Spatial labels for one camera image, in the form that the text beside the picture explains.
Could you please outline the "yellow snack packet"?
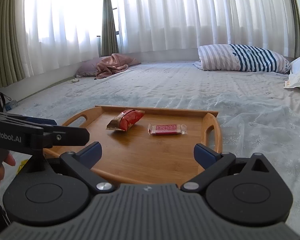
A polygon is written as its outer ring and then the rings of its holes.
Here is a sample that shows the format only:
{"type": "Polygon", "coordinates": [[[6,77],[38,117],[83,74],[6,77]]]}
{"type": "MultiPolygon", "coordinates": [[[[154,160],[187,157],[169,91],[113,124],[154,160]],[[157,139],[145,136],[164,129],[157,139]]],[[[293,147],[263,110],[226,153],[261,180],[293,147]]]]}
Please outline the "yellow snack packet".
{"type": "Polygon", "coordinates": [[[27,162],[28,162],[28,159],[25,159],[25,160],[22,160],[22,161],[21,161],[20,165],[18,166],[18,169],[17,169],[16,174],[18,174],[18,173],[21,171],[21,169],[25,166],[25,164],[26,164],[27,162]]]}

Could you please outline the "red nut snack bag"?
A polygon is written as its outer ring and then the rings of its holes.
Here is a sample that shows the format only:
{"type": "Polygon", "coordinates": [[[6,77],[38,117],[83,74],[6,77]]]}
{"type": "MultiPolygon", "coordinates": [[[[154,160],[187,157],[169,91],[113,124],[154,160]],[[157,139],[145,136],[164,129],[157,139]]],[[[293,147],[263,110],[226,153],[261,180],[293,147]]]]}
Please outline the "red nut snack bag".
{"type": "Polygon", "coordinates": [[[143,116],[145,112],[136,109],[127,109],[122,111],[119,115],[114,117],[106,129],[111,131],[128,131],[133,125],[135,125],[143,116]]]}

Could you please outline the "small object by pillow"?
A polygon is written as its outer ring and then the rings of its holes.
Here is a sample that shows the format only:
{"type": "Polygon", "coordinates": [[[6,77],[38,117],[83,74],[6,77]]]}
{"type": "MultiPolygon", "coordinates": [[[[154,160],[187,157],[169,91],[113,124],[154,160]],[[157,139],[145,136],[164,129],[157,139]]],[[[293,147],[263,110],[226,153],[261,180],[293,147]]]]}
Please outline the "small object by pillow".
{"type": "Polygon", "coordinates": [[[74,79],[70,80],[69,83],[77,83],[79,81],[80,81],[80,79],[74,78],[74,79]]]}

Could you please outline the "wooden serving tray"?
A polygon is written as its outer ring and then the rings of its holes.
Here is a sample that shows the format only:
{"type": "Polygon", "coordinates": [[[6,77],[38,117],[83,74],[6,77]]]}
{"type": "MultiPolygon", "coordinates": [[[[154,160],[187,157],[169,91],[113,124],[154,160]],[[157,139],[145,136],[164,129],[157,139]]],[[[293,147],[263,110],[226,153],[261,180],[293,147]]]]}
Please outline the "wooden serving tray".
{"type": "Polygon", "coordinates": [[[197,143],[208,145],[209,133],[215,133],[215,151],[223,150],[217,111],[192,109],[143,108],[145,115],[127,132],[106,129],[124,107],[95,106],[79,112],[64,122],[69,126],[84,118],[80,127],[90,133],[90,142],[102,146],[102,157],[92,171],[113,183],[164,184],[181,186],[203,168],[195,161],[197,143]],[[149,135],[148,125],[184,124],[185,135],[149,135]]]}

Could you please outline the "purple pillow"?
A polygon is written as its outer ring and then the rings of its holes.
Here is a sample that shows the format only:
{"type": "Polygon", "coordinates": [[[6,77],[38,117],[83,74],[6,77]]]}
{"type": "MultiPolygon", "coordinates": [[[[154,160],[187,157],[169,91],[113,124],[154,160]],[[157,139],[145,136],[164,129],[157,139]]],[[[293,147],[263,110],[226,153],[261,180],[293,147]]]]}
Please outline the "purple pillow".
{"type": "Polygon", "coordinates": [[[95,57],[92,60],[85,61],[81,64],[81,66],[78,68],[75,77],[95,77],[97,74],[96,66],[98,63],[100,63],[104,57],[95,57]]]}

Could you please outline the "lace snowflake bedspread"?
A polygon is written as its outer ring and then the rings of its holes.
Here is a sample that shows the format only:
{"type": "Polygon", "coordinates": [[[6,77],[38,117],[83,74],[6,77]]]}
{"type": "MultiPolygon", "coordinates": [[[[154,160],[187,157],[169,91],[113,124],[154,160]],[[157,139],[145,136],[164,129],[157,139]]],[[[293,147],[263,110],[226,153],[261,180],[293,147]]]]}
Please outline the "lace snowflake bedspread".
{"type": "Polygon", "coordinates": [[[191,62],[143,63],[111,77],[45,89],[18,103],[14,114],[65,122],[96,105],[218,111],[226,151],[267,156],[294,203],[288,225],[300,233],[300,89],[276,73],[204,72],[191,62]]]}

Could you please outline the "pink crumpled cloth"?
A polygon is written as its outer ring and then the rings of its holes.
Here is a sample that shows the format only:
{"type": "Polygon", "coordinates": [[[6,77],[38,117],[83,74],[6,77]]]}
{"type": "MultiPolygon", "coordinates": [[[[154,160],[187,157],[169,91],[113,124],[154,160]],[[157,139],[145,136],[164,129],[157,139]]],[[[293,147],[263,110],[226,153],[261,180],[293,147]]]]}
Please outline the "pink crumpled cloth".
{"type": "Polygon", "coordinates": [[[96,65],[96,79],[103,79],[120,72],[124,72],[131,66],[136,66],[141,62],[136,58],[123,54],[111,54],[106,56],[96,65]]]}

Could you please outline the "green drape curtain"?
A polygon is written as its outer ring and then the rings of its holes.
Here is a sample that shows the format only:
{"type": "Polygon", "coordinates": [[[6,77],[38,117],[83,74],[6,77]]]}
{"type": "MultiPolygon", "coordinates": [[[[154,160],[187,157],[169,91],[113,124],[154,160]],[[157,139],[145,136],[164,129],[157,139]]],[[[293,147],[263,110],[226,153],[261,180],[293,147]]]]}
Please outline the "green drape curtain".
{"type": "Polygon", "coordinates": [[[111,0],[102,0],[101,56],[118,52],[112,3],[111,0]]]}

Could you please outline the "white sheer curtain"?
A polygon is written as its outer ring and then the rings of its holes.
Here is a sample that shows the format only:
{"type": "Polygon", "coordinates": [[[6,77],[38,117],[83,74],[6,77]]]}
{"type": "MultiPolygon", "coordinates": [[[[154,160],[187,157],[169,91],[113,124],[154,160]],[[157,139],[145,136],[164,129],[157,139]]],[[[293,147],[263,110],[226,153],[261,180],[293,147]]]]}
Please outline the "white sheer curtain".
{"type": "MultiPolygon", "coordinates": [[[[101,56],[102,0],[16,0],[26,77],[101,56]]],[[[293,57],[293,0],[111,0],[120,53],[247,44],[293,57]]]]}

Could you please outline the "striped folded quilt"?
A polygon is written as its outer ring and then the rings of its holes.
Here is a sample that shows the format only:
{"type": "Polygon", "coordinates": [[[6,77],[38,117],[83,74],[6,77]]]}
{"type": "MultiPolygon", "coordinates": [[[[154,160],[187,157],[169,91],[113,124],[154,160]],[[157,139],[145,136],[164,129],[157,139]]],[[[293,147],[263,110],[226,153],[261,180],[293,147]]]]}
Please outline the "striped folded quilt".
{"type": "Polygon", "coordinates": [[[269,49],[242,44],[211,44],[198,47],[199,61],[194,63],[203,71],[276,72],[289,73],[290,62],[269,49]]]}

